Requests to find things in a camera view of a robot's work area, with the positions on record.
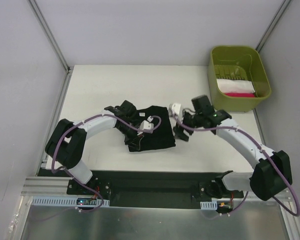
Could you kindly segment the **black t shirt blue logo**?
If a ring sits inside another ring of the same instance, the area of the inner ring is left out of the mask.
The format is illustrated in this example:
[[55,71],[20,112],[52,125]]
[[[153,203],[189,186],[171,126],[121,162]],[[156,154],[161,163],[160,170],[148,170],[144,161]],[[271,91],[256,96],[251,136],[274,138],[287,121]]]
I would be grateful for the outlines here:
[[144,152],[151,150],[162,150],[176,146],[174,134],[171,127],[171,122],[168,115],[168,109],[164,106],[152,105],[148,108],[138,109],[133,116],[131,123],[135,128],[138,128],[143,121],[153,118],[151,123],[159,127],[153,133],[141,133],[135,139],[124,138],[124,144],[128,147],[130,152]]

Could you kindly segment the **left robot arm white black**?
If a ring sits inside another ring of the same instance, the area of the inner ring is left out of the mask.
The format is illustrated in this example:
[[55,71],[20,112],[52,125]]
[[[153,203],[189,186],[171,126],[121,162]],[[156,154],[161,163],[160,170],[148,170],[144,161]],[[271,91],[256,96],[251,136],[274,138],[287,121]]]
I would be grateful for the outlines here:
[[95,191],[96,183],[92,171],[82,160],[86,141],[106,130],[118,129],[126,137],[137,136],[137,124],[133,117],[137,108],[125,100],[121,105],[107,106],[100,113],[83,121],[60,120],[50,136],[45,153],[60,163],[76,178],[78,188],[89,195]]

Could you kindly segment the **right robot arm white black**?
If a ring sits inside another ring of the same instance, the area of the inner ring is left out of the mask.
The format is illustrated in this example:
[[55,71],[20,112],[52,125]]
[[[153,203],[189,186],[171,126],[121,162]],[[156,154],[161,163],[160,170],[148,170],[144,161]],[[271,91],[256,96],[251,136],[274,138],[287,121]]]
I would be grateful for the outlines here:
[[225,110],[215,110],[206,95],[193,98],[194,110],[186,110],[179,103],[169,105],[168,114],[174,118],[176,138],[185,142],[194,132],[212,132],[237,150],[252,167],[252,172],[228,170],[211,181],[205,188],[214,198],[227,197],[232,191],[253,192],[267,201],[293,183],[290,158],[257,142],[246,133]]

